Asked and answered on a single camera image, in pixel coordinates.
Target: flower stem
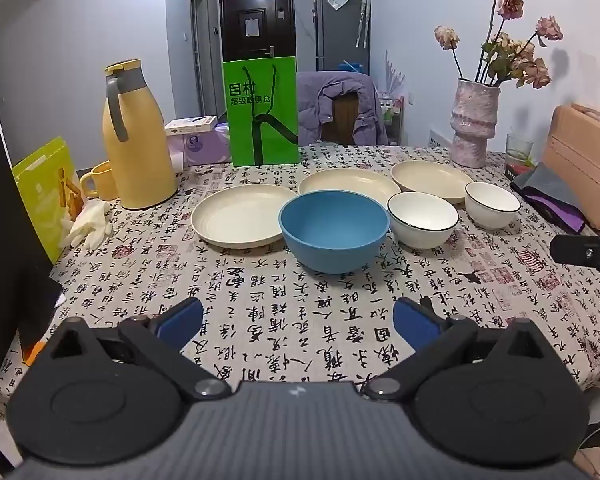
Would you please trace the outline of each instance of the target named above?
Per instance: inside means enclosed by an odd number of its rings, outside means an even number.
[[[456,50],[454,48],[451,49],[454,53],[454,60],[456,61],[456,66],[458,67],[458,72],[460,73],[460,79],[464,79],[462,76],[462,70],[460,70],[460,64],[458,63],[458,58],[456,57]]]
[[[502,32],[502,27],[504,27],[504,18],[502,19],[502,23],[500,24],[500,28],[498,29],[498,33],[496,34],[495,39],[493,40],[493,43],[497,43],[498,42],[498,38],[500,37],[500,33]],[[480,78],[480,82],[484,83],[485,79],[486,79],[486,75],[487,75],[487,70],[489,69],[489,65],[491,63],[491,54],[492,52],[489,53],[489,57],[487,58],[487,65],[484,67],[484,70],[482,71],[482,76]]]
[[[496,12],[496,4],[498,3],[498,0],[493,0],[493,5],[491,6],[491,21],[489,23],[489,31],[487,32],[487,41],[485,43],[487,43],[489,41],[489,38],[491,37],[491,31],[493,30],[493,15]],[[483,51],[480,50],[480,63],[478,63],[478,72],[475,73],[475,82],[478,82],[478,78],[480,77],[480,69],[482,68],[482,55],[483,55]]]
[[[517,51],[517,52],[516,52],[516,55],[515,55],[515,56],[514,56],[514,57],[511,59],[511,62],[510,62],[510,64],[513,64],[513,62],[514,62],[514,61],[515,61],[515,60],[516,60],[516,59],[517,59],[517,58],[520,56],[520,54],[522,54],[522,53],[525,51],[525,49],[527,48],[528,44],[529,44],[529,43],[531,43],[531,41],[533,40],[533,38],[535,38],[537,35],[538,35],[538,33],[537,33],[537,32],[534,32],[533,36],[532,36],[531,38],[529,38],[529,41],[527,41],[527,42],[525,43],[525,46],[524,46],[524,47],[522,47],[522,48],[521,48],[519,51]],[[504,81],[504,80],[505,80],[505,79],[506,79],[506,78],[507,78],[507,77],[508,77],[510,74],[511,74],[511,70],[509,70],[509,72],[507,72],[507,75],[506,75],[506,76],[504,76],[504,78],[503,78],[503,79],[498,79],[498,80],[496,81],[496,86],[500,86],[500,85],[503,83],[503,81]]]

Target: white glove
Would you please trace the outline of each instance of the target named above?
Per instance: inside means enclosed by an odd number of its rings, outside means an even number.
[[[87,200],[78,218],[71,226],[69,234],[62,239],[61,248],[77,247],[84,240],[84,247],[93,250],[99,247],[105,235],[110,235],[112,225],[107,221],[106,213],[111,209],[108,202],[92,199]]]

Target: blue gripper pad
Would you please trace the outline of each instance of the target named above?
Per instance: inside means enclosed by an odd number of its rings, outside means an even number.
[[[200,331],[203,311],[198,298],[187,298],[155,317],[149,329],[158,339],[180,351]]]
[[[395,331],[417,352],[444,330],[445,320],[409,298],[394,304]]]

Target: tablecloth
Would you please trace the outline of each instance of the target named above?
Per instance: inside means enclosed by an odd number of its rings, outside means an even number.
[[[66,252],[51,276],[67,296],[47,337],[69,316],[114,326],[157,315],[187,296],[205,306],[202,330],[183,354],[235,387],[241,380],[353,381],[357,385],[413,350],[392,321],[396,298],[430,303],[440,316],[463,314],[502,328],[531,318],[576,381],[600,386],[600,274],[558,266],[548,246],[558,232],[528,205],[506,229],[486,232],[464,210],[444,246],[415,251],[386,238],[378,257],[338,276],[302,267],[284,242],[249,251],[199,240],[192,208],[217,190],[266,183],[296,189],[307,175],[360,168],[389,175],[404,160],[449,164],[445,150],[387,146],[309,146],[298,165],[198,166],[179,175],[178,193],[144,212],[115,204],[114,235],[97,250]],[[504,155],[490,153],[475,180],[507,187]],[[26,372],[14,341],[0,372],[0,417]]]

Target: vase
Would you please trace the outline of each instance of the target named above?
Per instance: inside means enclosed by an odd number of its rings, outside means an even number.
[[[451,160],[468,168],[486,164],[487,140],[493,139],[498,122],[500,88],[464,79],[451,111],[451,127],[456,132],[451,146]]]

